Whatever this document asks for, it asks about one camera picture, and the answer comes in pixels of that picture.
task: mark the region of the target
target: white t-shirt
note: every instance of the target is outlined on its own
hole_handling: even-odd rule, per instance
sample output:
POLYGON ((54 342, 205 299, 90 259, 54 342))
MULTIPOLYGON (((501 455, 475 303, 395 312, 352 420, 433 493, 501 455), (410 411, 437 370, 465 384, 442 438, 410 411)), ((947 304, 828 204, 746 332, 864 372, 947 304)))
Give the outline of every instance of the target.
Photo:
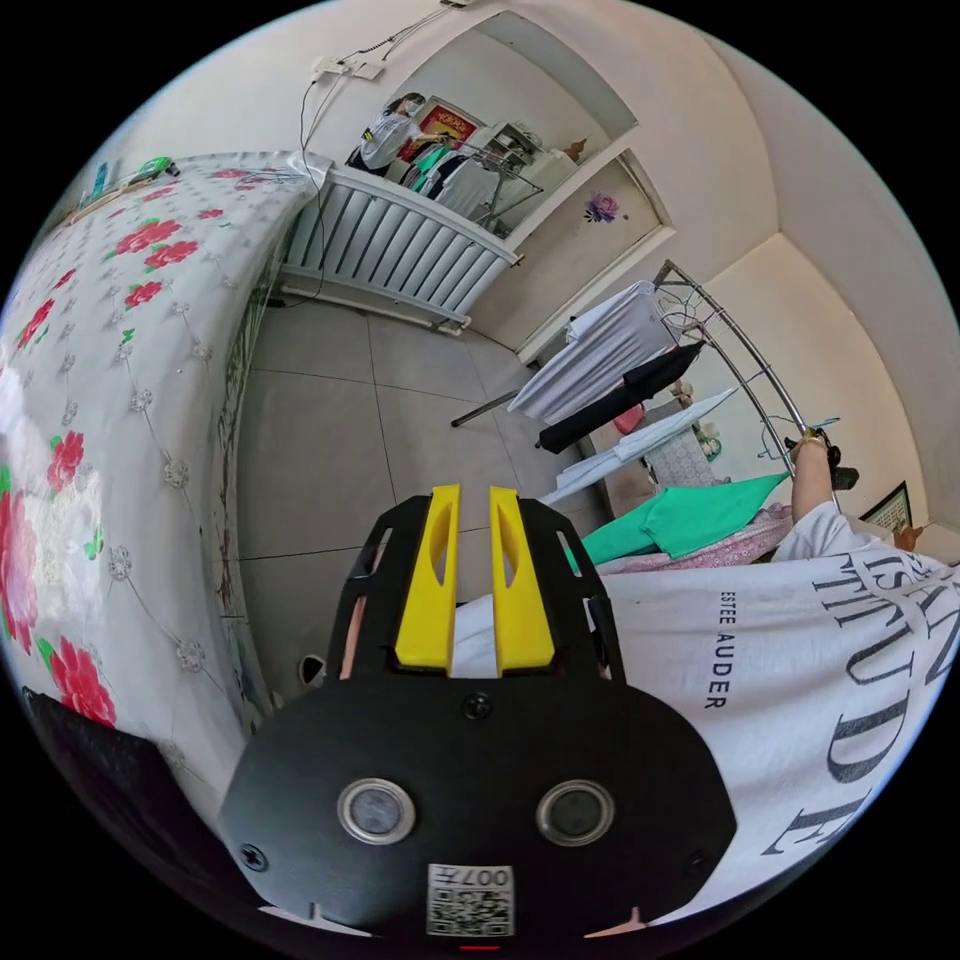
POLYGON ((416 121, 399 113, 381 113, 368 129, 373 139, 360 141, 360 157, 371 170, 389 166, 408 140, 423 136, 416 121))
MULTIPOLYGON (((913 745, 960 637, 960 571, 854 533, 833 504, 769 564, 603 580, 627 682, 693 724, 737 818, 697 896, 649 923, 766 883, 860 816, 913 745)), ((490 597, 457 611, 455 676, 496 675, 492 611, 490 597)))

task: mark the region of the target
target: bracelet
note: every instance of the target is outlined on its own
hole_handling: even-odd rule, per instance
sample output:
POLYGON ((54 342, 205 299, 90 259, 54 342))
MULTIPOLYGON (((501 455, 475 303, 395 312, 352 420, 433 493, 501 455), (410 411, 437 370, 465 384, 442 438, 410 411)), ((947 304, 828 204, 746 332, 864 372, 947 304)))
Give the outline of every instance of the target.
POLYGON ((797 455, 800 453, 800 448, 805 443, 817 443, 821 447, 823 447, 824 450, 828 449, 827 442, 826 440, 823 439, 823 437, 820 437, 815 433, 806 433, 800 438, 800 440, 797 442, 797 445, 793 448, 792 452, 793 452, 794 459, 796 459, 797 455))

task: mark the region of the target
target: hanging white shirt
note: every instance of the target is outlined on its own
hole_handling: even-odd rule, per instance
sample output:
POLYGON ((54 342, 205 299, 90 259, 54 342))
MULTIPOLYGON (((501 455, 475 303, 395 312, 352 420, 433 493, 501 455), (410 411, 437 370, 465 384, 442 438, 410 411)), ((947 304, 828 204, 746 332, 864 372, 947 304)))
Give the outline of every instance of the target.
POLYGON ((574 320, 567 346, 507 409, 557 423, 608 393, 628 370, 673 350, 654 293, 652 283, 640 281, 574 320))
POLYGON ((673 416, 665 417, 648 427, 637 430, 636 433, 628 434, 609 450, 604 450, 602 453, 587 457, 586 460, 579 460, 577 463, 571 464, 558 475, 557 489, 541 497, 540 502, 547 506, 559 503, 559 501, 572 496, 578 490, 584 490, 598 480, 610 476, 611 473, 626 466, 626 464, 639 460, 640 457, 656 450, 657 447, 662 446, 672 437, 692 426, 701 417, 705 417, 711 410, 719 407, 727 397, 736 393, 738 389, 738 387, 731 387, 723 393, 708 397, 706 400, 700 400, 686 410, 680 410, 673 416))
POLYGON ((475 160, 467 160, 447 178, 437 195, 437 203, 469 218, 477 207, 493 200, 499 182, 499 174, 485 169, 475 160))

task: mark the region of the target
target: gray floor tile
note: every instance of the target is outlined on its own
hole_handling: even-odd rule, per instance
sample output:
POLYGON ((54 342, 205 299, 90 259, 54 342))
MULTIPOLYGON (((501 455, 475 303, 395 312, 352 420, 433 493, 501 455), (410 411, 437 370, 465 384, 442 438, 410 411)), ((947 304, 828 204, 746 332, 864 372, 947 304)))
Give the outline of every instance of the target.
MULTIPOLYGON (((520 413, 507 413, 505 408, 493 411, 493 417, 503 436, 523 497, 539 499, 556 490, 557 475, 582 459, 576 447, 560 454, 536 449, 535 444, 543 429, 539 421, 520 413)), ((581 490, 562 500, 559 509, 564 512, 583 510, 592 503, 590 491, 581 490)))
POLYGON ((460 534, 457 564, 457 602, 467 603, 493 590, 490 529, 460 534))
POLYGON ((254 347, 253 367, 372 383, 367 319, 329 303, 267 310, 254 347))
POLYGON ((533 377, 533 371, 523 366, 517 355, 507 347, 472 330, 464 331, 463 342, 477 368, 488 400, 502 397, 511 390, 519 390, 533 377))
POLYGON ((486 394, 460 339, 413 324, 370 317, 377 383, 483 403, 486 394))
POLYGON ((264 680, 287 703, 303 692, 300 660, 327 655, 340 591, 356 557, 356 550, 338 550, 240 562, 264 680))
POLYGON ((492 415, 454 429, 470 403, 379 386, 377 396, 397 500, 460 483, 460 529, 489 526, 489 488, 517 486, 492 415))
POLYGON ((375 389, 250 374, 238 460, 241 558, 357 547, 394 505, 375 389))

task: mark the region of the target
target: white radiator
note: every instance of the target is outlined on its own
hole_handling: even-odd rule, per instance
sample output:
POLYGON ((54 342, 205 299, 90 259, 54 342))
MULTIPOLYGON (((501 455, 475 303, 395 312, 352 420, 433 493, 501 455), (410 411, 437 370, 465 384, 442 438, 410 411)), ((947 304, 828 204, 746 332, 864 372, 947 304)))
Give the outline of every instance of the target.
POLYGON ((427 311, 434 326, 453 332, 469 324, 477 297, 517 260, 492 234, 432 200, 336 168, 319 201, 301 212, 283 269, 427 311))

